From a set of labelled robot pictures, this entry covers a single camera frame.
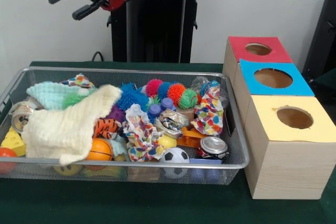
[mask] shape sorter box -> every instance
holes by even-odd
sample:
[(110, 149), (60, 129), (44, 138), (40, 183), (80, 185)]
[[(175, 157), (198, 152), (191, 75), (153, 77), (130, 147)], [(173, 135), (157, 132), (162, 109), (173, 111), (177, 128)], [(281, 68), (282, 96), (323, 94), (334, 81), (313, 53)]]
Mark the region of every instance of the shape sorter box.
[(292, 63), (240, 60), (233, 90), (244, 127), (251, 94), (314, 96), (301, 73)]
[(223, 74), (230, 78), (232, 86), (241, 59), (253, 62), (292, 63), (277, 37), (228, 37)]
[(315, 97), (252, 95), (244, 132), (253, 199), (319, 199), (336, 164), (336, 127)]

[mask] wire mesh basket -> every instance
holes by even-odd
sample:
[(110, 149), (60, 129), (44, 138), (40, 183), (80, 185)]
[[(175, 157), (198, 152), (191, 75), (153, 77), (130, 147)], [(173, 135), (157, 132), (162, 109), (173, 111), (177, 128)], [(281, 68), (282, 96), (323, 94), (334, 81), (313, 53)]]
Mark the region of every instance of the wire mesh basket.
[[(204, 76), (210, 81), (218, 81), (221, 84), (220, 88), (227, 91), (230, 101), (226, 114), (230, 114), (231, 117), (225, 117), (228, 122), (224, 123), (220, 136), (228, 145), (229, 155), (220, 165), (82, 161), (67, 167), (59, 167), (57, 159), (7, 157), (0, 158), (0, 170), (6, 170), (13, 166), (15, 168), (9, 173), (0, 174), (0, 178), (228, 185), (238, 171), (247, 166), (249, 162), (247, 145), (232, 86), (230, 81), (219, 73), (29, 67), (18, 72), (0, 96), (0, 103), (3, 104), (0, 108), (2, 111), (0, 116), (3, 119), (0, 125), (0, 142), (5, 138), (11, 126), (8, 107), (27, 99), (27, 88), (44, 81), (61, 82), (80, 72), (88, 77), (96, 87), (103, 84), (120, 87), (123, 82), (133, 82), (141, 87), (151, 79), (177, 81), (190, 87), (197, 76)], [(196, 157), (194, 148), (179, 147), (184, 149), (190, 158)], [(86, 168), (88, 165), (103, 166), (104, 169), (90, 170)], [(179, 174), (181, 172), (184, 176), (179, 178), (171, 179), (166, 176), (167, 173)], [(201, 173), (201, 178), (195, 180), (193, 176), (195, 172)], [(216, 174), (217, 179), (213, 179), (213, 174)]]

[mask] yellow cheese toy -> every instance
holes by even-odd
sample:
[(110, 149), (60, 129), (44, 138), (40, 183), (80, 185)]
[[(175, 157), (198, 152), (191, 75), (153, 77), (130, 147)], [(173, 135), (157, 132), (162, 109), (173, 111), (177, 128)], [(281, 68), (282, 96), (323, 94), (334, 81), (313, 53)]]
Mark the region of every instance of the yellow cheese toy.
[(13, 129), (13, 127), (9, 128), (9, 131), (7, 132), (0, 147), (13, 150), (18, 157), (26, 155), (26, 145), (21, 139), (20, 135)]

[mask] tiger toy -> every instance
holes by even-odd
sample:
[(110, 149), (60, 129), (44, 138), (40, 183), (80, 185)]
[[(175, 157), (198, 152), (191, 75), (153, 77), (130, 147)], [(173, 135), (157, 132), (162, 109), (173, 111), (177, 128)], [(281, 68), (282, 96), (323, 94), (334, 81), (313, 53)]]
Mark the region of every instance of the tiger toy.
[(121, 124), (114, 119), (98, 119), (93, 130), (93, 138), (113, 139), (119, 127)]

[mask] cream towel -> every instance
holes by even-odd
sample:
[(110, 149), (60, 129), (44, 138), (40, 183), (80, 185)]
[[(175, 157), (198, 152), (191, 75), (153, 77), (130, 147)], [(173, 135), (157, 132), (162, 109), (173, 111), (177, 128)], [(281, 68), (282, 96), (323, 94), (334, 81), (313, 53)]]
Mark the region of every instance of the cream towel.
[(85, 159), (96, 120), (107, 116), (120, 96), (119, 88), (107, 85), (63, 111), (34, 112), (22, 132), (26, 157), (58, 158), (62, 166)]

